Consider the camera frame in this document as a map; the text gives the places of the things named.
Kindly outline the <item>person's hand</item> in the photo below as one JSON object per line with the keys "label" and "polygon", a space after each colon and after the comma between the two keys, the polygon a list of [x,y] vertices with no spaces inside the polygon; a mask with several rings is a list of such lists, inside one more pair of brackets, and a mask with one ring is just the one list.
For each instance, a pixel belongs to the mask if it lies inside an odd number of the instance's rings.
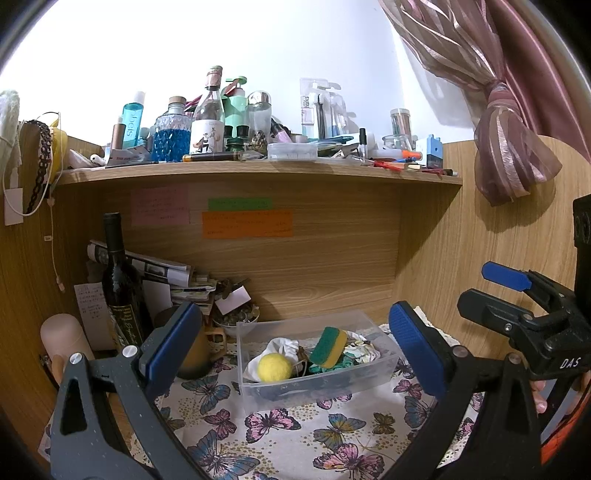
{"label": "person's hand", "polygon": [[536,412],[538,414],[545,413],[547,410],[547,400],[543,397],[542,393],[544,388],[546,387],[546,382],[544,380],[532,381],[530,383],[530,386],[536,407]]}

